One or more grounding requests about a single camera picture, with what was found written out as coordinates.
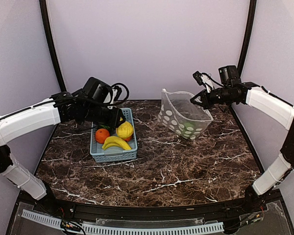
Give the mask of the yellow toy pear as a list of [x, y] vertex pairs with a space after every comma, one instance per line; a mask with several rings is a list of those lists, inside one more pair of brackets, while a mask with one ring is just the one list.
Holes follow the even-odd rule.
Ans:
[[133, 133], [134, 133], [134, 128], [132, 124], [128, 121], [124, 122], [116, 129], [117, 136], [122, 139], [127, 139], [131, 137]]

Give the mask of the clear dotted zip bag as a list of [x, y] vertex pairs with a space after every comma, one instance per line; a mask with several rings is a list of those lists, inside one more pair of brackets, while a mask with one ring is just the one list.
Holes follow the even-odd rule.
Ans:
[[[161, 107], [158, 120], [164, 126], [175, 132], [179, 136], [194, 140], [212, 123], [213, 117], [209, 111], [190, 102], [194, 95], [190, 92], [161, 91]], [[195, 130], [190, 135], [183, 133], [183, 123], [190, 122], [195, 126]]]

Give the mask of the yellow toy banana bunch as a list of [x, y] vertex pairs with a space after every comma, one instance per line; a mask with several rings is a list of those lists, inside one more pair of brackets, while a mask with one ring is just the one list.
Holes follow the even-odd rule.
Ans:
[[110, 147], [114, 147], [114, 146], [120, 147], [123, 150], [131, 150], [132, 149], [130, 147], [130, 145], [126, 141], [124, 141], [122, 138], [117, 137], [117, 136], [110, 136], [110, 137], [108, 137], [105, 140], [105, 142], [104, 142], [104, 144], [102, 146], [102, 149], [103, 150], [106, 150], [106, 149], [108, 149]]

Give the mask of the orange toy orange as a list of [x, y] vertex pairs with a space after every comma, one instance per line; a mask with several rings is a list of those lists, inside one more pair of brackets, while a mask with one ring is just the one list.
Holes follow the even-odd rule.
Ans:
[[100, 128], [95, 132], [95, 140], [99, 144], [104, 144], [108, 137], [110, 137], [110, 132], [107, 129]]

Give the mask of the green toy watermelon ball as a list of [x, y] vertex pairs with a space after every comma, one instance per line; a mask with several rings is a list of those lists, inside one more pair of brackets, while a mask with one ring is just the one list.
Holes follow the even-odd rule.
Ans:
[[182, 130], [183, 130], [183, 133], [190, 135], [191, 133], [194, 132], [195, 126], [190, 122], [185, 122], [183, 123]]

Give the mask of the blue perforated plastic basket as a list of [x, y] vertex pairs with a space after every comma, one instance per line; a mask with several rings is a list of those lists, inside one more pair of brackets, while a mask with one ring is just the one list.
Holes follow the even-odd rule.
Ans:
[[107, 163], [107, 162], [119, 162], [119, 161], [128, 161], [137, 158], [137, 139], [134, 126], [134, 120], [132, 111], [130, 108], [121, 108], [123, 116], [127, 122], [129, 122], [133, 127], [133, 134], [131, 139], [127, 142], [127, 145], [130, 146], [129, 150], [123, 148], [124, 144], [119, 145], [115, 140], [119, 137], [115, 130], [111, 131], [111, 136], [109, 139], [112, 140], [111, 143], [107, 145], [106, 149], [103, 149], [104, 144], [97, 142], [96, 140], [96, 131], [98, 130], [98, 125], [92, 123], [91, 130], [91, 140], [90, 140], [90, 155], [94, 158], [96, 163]]

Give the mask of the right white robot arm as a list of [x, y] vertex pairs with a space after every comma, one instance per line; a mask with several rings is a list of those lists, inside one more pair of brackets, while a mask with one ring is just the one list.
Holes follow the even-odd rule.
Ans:
[[265, 172], [247, 189], [249, 195], [240, 202], [244, 212], [259, 205], [259, 197], [294, 170], [294, 105], [274, 95], [264, 86], [243, 82], [235, 65], [219, 68], [220, 82], [205, 72], [196, 71], [193, 78], [204, 89], [191, 98], [191, 103], [205, 110], [217, 104], [243, 104], [266, 115], [286, 131], [278, 156]]

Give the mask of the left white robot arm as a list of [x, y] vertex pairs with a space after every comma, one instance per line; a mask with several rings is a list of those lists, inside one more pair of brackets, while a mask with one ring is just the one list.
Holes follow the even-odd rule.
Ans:
[[0, 175], [40, 201], [48, 213], [56, 213], [59, 202], [53, 198], [47, 183], [36, 178], [16, 159], [9, 143], [72, 120], [119, 127], [125, 118], [118, 105], [128, 97], [129, 89], [123, 83], [108, 85], [90, 77], [84, 87], [73, 93], [53, 94], [34, 105], [0, 116]]

